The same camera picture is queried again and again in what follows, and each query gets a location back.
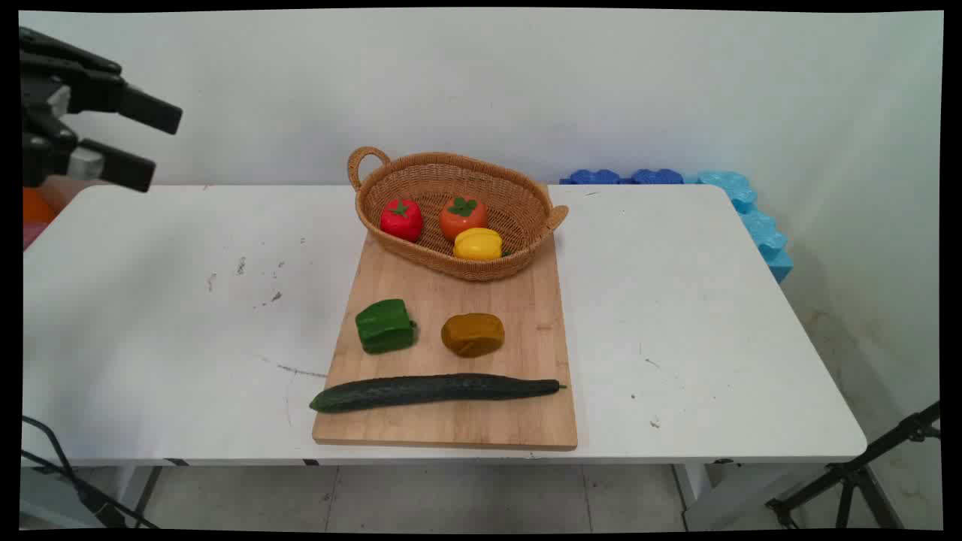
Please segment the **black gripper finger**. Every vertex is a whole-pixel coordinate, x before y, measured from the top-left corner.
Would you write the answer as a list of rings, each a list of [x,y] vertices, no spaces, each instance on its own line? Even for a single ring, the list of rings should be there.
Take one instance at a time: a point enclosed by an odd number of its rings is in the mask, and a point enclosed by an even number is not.
[[[20,28],[20,76],[50,81],[54,119],[83,112],[116,113],[142,125],[176,134],[183,110],[127,82],[116,62],[51,35]]]
[[[52,134],[22,133],[22,185],[38,188],[53,176],[83,182],[103,181],[144,194],[157,165],[90,138],[79,140],[69,129]]]

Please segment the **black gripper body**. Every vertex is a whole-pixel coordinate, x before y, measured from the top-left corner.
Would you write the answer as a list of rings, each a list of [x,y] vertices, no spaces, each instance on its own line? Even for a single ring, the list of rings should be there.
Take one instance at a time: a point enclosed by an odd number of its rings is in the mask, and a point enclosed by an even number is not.
[[[37,136],[48,136],[45,126],[46,116],[50,113],[50,81],[41,77],[21,75],[20,109],[22,130]]]

